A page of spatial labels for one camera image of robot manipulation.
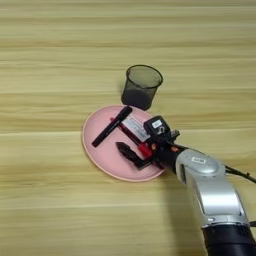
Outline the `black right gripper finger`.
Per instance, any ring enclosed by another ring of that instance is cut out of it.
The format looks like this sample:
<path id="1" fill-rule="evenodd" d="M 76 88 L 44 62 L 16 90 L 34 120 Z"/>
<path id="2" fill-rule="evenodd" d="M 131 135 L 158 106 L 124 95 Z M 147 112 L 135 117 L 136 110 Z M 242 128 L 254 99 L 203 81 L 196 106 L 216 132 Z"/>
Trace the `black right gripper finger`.
<path id="1" fill-rule="evenodd" d="M 158 141 L 159 141 L 159 136 L 157 134 L 151 134 L 147 139 L 147 143 L 149 146 L 152 146 L 153 144 L 157 144 Z"/>
<path id="2" fill-rule="evenodd" d="M 124 142 L 117 142 L 116 146 L 119 152 L 129 161 L 131 161 L 136 167 L 143 165 L 143 160 Z"/>

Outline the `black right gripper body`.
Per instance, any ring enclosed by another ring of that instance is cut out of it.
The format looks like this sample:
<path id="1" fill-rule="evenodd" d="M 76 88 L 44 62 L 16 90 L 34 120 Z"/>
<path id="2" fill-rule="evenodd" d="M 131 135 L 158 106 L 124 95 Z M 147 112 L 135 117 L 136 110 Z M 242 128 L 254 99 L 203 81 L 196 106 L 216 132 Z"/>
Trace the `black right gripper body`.
<path id="1" fill-rule="evenodd" d="M 176 160 L 186 150 L 185 146 L 175 143 L 179 135 L 180 132 L 178 130 L 158 134 L 158 143 L 152 146 L 148 145 L 151 148 L 152 155 L 142 159 L 143 165 L 137 168 L 144 169 L 146 166 L 153 164 L 160 169 L 170 168 L 173 172 L 176 172 Z"/>

